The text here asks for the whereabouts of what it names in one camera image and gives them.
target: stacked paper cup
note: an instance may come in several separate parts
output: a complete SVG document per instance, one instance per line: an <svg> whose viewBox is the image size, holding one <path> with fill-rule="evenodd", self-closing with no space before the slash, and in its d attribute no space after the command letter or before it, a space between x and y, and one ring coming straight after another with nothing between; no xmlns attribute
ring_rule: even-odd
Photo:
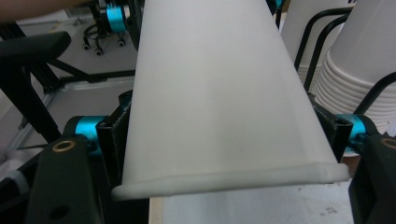
<svg viewBox="0 0 396 224"><path fill-rule="evenodd" d="M288 9L288 14L285 19L285 24L282 28L282 38L285 42L285 46L289 52L291 60L294 62L298 48L300 47L301 40L303 38L305 26L311 20L313 16L319 12L332 8L339 7L351 7L352 4L348 3L348 0L292 0ZM318 40L318 36L323 28L329 24L331 21L336 19L338 16L325 17L316 22L312 28L311 35L309 36L303 58L301 60L300 67L298 69L298 74L300 80L304 83L306 73L308 72L308 67L311 62L312 53L314 52L315 45ZM321 62L323 61L323 56L325 52L334 42L335 38L340 32L340 27L336 27L328 35L324 45L322 53L319 57L319 63L315 71L315 75L312 84L316 82L317 74L320 71Z"/></svg>
<svg viewBox="0 0 396 224"><path fill-rule="evenodd" d="M374 84L396 71L396 1L360 0L328 51L313 93L333 113L352 113ZM365 113L383 133L396 120L396 85Z"/></svg>

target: white paper tube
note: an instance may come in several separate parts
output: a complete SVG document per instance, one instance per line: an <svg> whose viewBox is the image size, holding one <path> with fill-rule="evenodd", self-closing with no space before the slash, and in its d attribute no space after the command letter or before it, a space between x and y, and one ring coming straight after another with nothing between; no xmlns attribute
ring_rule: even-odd
<svg viewBox="0 0 396 224"><path fill-rule="evenodd" d="M348 179L262 0L148 0L116 199Z"/></svg>

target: blue clamp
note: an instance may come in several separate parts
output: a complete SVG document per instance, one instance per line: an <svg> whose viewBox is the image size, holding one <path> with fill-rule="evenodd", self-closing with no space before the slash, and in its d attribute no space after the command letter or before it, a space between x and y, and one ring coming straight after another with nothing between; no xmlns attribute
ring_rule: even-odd
<svg viewBox="0 0 396 224"><path fill-rule="evenodd" d="M126 31L124 23L124 15L122 14L121 7L115 7L112 5L107 5L107 18L110 23L111 30L114 33L121 33Z"/></svg>
<svg viewBox="0 0 396 224"><path fill-rule="evenodd" d="M90 156L102 155L102 150L99 145L98 134L96 132L96 124L102 121L105 116L87 116L82 117L76 127L76 134L85 135L88 140L93 141L96 144L96 150L90 152Z"/></svg>
<svg viewBox="0 0 396 224"><path fill-rule="evenodd" d="M276 8L280 9L283 6L283 0L276 0Z"/></svg>

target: chair caster wheel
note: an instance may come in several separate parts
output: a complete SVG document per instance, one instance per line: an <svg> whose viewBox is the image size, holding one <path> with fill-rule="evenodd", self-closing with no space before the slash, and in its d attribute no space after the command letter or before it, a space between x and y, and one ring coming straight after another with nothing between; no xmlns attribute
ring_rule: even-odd
<svg viewBox="0 0 396 224"><path fill-rule="evenodd" d="M122 39L119 39L119 47L124 47L125 46L125 40L122 38Z"/></svg>
<svg viewBox="0 0 396 224"><path fill-rule="evenodd" d="M102 50L102 48L97 48L97 49L95 49L95 54L96 54L97 56L103 55L103 50Z"/></svg>
<svg viewBox="0 0 396 224"><path fill-rule="evenodd" d="M87 45L87 44L82 44L82 48L85 50L89 50L91 48L91 46Z"/></svg>

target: blue metal part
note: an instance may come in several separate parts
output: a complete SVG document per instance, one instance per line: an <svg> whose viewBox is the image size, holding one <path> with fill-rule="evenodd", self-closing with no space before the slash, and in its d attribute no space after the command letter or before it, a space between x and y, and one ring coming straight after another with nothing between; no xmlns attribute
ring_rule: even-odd
<svg viewBox="0 0 396 224"><path fill-rule="evenodd" d="M353 114L339 114L336 116L340 119L347 119L353 124L352 131L348 139L350 145L357 145L365 139L366 127L358 116ZM345 153L354 153L354 151L351 147L347 147Z"/></svg>
<svg viewBox="0 0 396 224"><path fill-rule="evenodd" d="M124 18L122 16L122 8L107 5L107 18L110 23L111 30L114 33L120 33L126 31Z"/></svg>
<svg viewBox="0 0 396 224"><path fill-rule="evenodd" d="M96 132L96 124L102 121L105 116L87 116L79 120L76 127L76 134L85 135L88 140L93 141L96 144L97 149L90 152L90 156L102 155L102 150L99 145L99 139Z"/></svg>
<svg viewBox="0 0 396 224"><path fill-rule="evenodd" d="M283 0L276 0L276 8L280 8L283 5Z"/></svg>

